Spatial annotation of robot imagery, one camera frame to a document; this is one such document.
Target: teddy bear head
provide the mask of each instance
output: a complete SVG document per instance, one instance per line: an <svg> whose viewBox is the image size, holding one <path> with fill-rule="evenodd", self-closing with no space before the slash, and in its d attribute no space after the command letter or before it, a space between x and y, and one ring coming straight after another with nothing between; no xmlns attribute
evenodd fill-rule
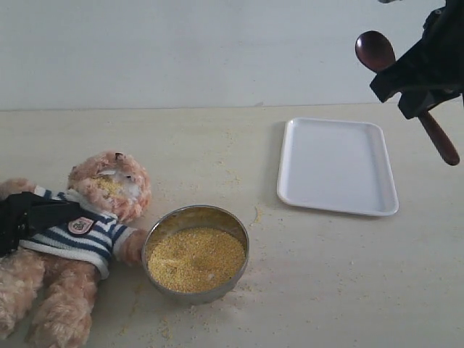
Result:
<svg viewBox="0 0 464 348"><path fill-rule="evenodd" d="M139 218L152 198L145 168L129 154L115 151L102 152L73 167L67 188L124 223Z"/></svg>

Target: fur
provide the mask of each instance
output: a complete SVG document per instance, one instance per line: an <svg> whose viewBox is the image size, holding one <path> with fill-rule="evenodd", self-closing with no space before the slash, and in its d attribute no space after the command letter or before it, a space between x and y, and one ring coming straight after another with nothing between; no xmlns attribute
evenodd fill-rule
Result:
<svg viewBox="0 0 464 348"><path fill-rule="evenodd" d="M121 184L122 194L111 196L93 180L106 175L105 171L114 173L110 178ZM0 199L34 192L35 188L28 179L9 179L0 184ZM102 152L73 167L67 188L76 190L97 210L116 214L121 223L139 218L152 199L147 171L132 156L114 151ZM134 231L121 246L117 260L140 265L146 236L144 230ZM0 259L0 339L14 332L45 286L45 299L26 341L33 348L81 348L90 334L99 280L98 270L87 262L24 248Z"/></svg>

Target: bowl rim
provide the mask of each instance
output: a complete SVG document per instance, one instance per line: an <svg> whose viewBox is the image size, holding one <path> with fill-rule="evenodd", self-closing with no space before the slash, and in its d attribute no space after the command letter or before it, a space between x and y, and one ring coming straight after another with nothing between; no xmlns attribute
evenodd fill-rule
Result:
<svg viewBox="0 0 464 348"><path fill-rule="evenodd" d="M152 234L156 231L157 227L163 221L165 221L170 216L172 216L172 215L174 215L174 214L176 214L178 212L182 212L184 210L189 210L189 209L192 209L192 208L211 208L211 209L214 209L214 210L218 210L220 212L224 212L225 214L231 216L240 225L240 227L241 227L241 229L242 229L242 231L244 232L244 235L245 235L245 240L246 240L246 249L244 250L245 251L245 260L244 260L242 266L236 271L236 273L233 275L233 277L231 279L229 279L225 283L220 284L219 286L216 286L215 288L212 288L212 289L206 290L206 291L201 291L201 292L179 292L179 291L169 289L166 286L163 286L162 284L160 284L155 279L153 279L153 277L152 277L152 275L151 275L151 273L150 273L150 271L148 269L147 262L146 262L146 246L147 246ZM160 287L161 289L163 289L165 291L168 291L170 293L170 295L177 296L177 297L189 297L189 296L207 295L207 294L211 294L211 293L217 291L218 289L220 289L222 287L226 287L226 286L228 286L228 285L230 285L232 283L237 283L239 281L239 279L243 276L244 270L248 265L248 260L249 260L249 236L248 236L248 231L247 231L247 228L245 227L245 225L233 213L231 213L231 212L229 212L229 211L227 211L227 210L225 210L225 209L223 209L221 207L218 207L218 206L215 206L215 205L210 205L210 204L186 205L184 207L180 207L180 208L178 208L176 210L173 210L172 212L169 212L166 215L162 216L153 225L153 227L148 232L148 235L145 238L145 242L144 242L144 245L143 245L142 250L141 250L142 267L143 267L143 269L145 271L145 274L148 276L149 280L154 284L155 287Z"/></svg>

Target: badge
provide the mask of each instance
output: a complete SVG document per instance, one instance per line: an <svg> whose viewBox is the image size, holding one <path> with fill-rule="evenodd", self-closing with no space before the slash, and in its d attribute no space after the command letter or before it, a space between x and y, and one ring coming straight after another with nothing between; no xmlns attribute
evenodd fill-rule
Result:
<svg viewBox="0 0 464 348"><path fill-rule="evenodd" d="M73 234L85 234L90 231L93 224L93 220L90 220L87 217L80 217L77 220L68 223L67 228Z"/></svg>

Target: table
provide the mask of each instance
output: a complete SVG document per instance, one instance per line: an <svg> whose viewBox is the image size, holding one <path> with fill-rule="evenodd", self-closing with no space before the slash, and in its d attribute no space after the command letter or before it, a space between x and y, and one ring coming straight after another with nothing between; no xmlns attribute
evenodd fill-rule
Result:
<svg viewBox="0 0 464 348"><path fill-rule="evenodd" d="M434 111L464 154L462 104ZM284 123L371 121L384 130L399 212L372 218L288 207L276 196ZM168 302L142 269L112 264L87 347L461 347L464 164L444 164L395 105L0 113L0 180L65 187L93 153L131 153L154 200L150 228L189 204L215 204L249 230L249 267L222 301ZM30 318L8 342L22 348Z"/></svg>

